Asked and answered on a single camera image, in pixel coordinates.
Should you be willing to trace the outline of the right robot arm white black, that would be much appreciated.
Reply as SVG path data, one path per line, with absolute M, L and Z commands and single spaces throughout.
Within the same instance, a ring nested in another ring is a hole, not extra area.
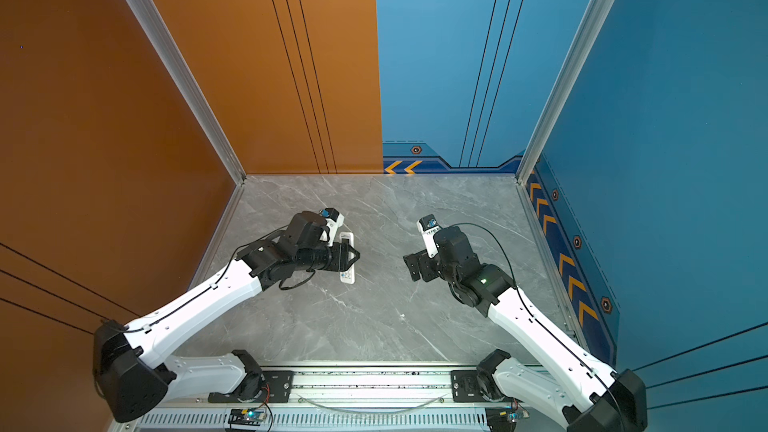
M 534 370 L 495 350 L 476 368 L 487 399 L 517 399 L 566 431 L 647 429 L 646 386 L 639 376 L 617 372 L 560 330 L 511 271 L 480 261 L 460 225 L 442 227 L 427 215 L 417 228 L 425 247 L 403 258 L 412 280 L 445 281 L 455 300 L 501 327 L 542 367 Z

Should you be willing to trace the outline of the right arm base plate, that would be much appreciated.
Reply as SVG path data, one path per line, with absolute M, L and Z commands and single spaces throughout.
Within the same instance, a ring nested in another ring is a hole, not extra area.
M 475 370 L 452 370 L 450 372 L 452 400 L 455 403 L 496 403 L 506 397 L 498 390 L 490 390 Z

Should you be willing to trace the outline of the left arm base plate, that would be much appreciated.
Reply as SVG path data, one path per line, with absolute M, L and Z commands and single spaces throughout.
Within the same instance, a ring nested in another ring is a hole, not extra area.
M 269 403 L 289 402 L 295 374 L 290 370 L 266 370 L 259 375 L 248 374 L 231 393 L 210 393 L 209 403 Z

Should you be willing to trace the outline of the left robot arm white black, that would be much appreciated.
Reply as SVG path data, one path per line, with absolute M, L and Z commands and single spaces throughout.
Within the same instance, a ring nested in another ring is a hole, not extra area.
M 266 396 L 267 379 L 245 350 L 213 357 L 179 357 L 176 350 L 235 306 L 296 271 L 346 272 L 360 254 L 339 234 L 335 208 L 302 211 L 291 222 L 239 246 L 209 279 L 126 325 L 104 321 L 94 332 L 95 387 L 118 423 L 134 421 L 159 404 L 198 394 L 216 402 L 249 403 Z

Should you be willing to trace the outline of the beige remote control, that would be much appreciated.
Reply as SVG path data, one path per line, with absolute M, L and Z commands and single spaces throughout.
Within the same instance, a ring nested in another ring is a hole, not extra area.
M 351 251 L 351 249 L 354 247 L 354 234 L 349 231 L 341 232 L 340 241 L 343 244 L 347 244 L 349 246 L 347 251 L 347 260 L 350 263 L 349 268 L 346 271 L 340 273 L 340 280 L 344 284 L 353 285 L 356 280 L 355 266 L 353 264 L 355 255 Z

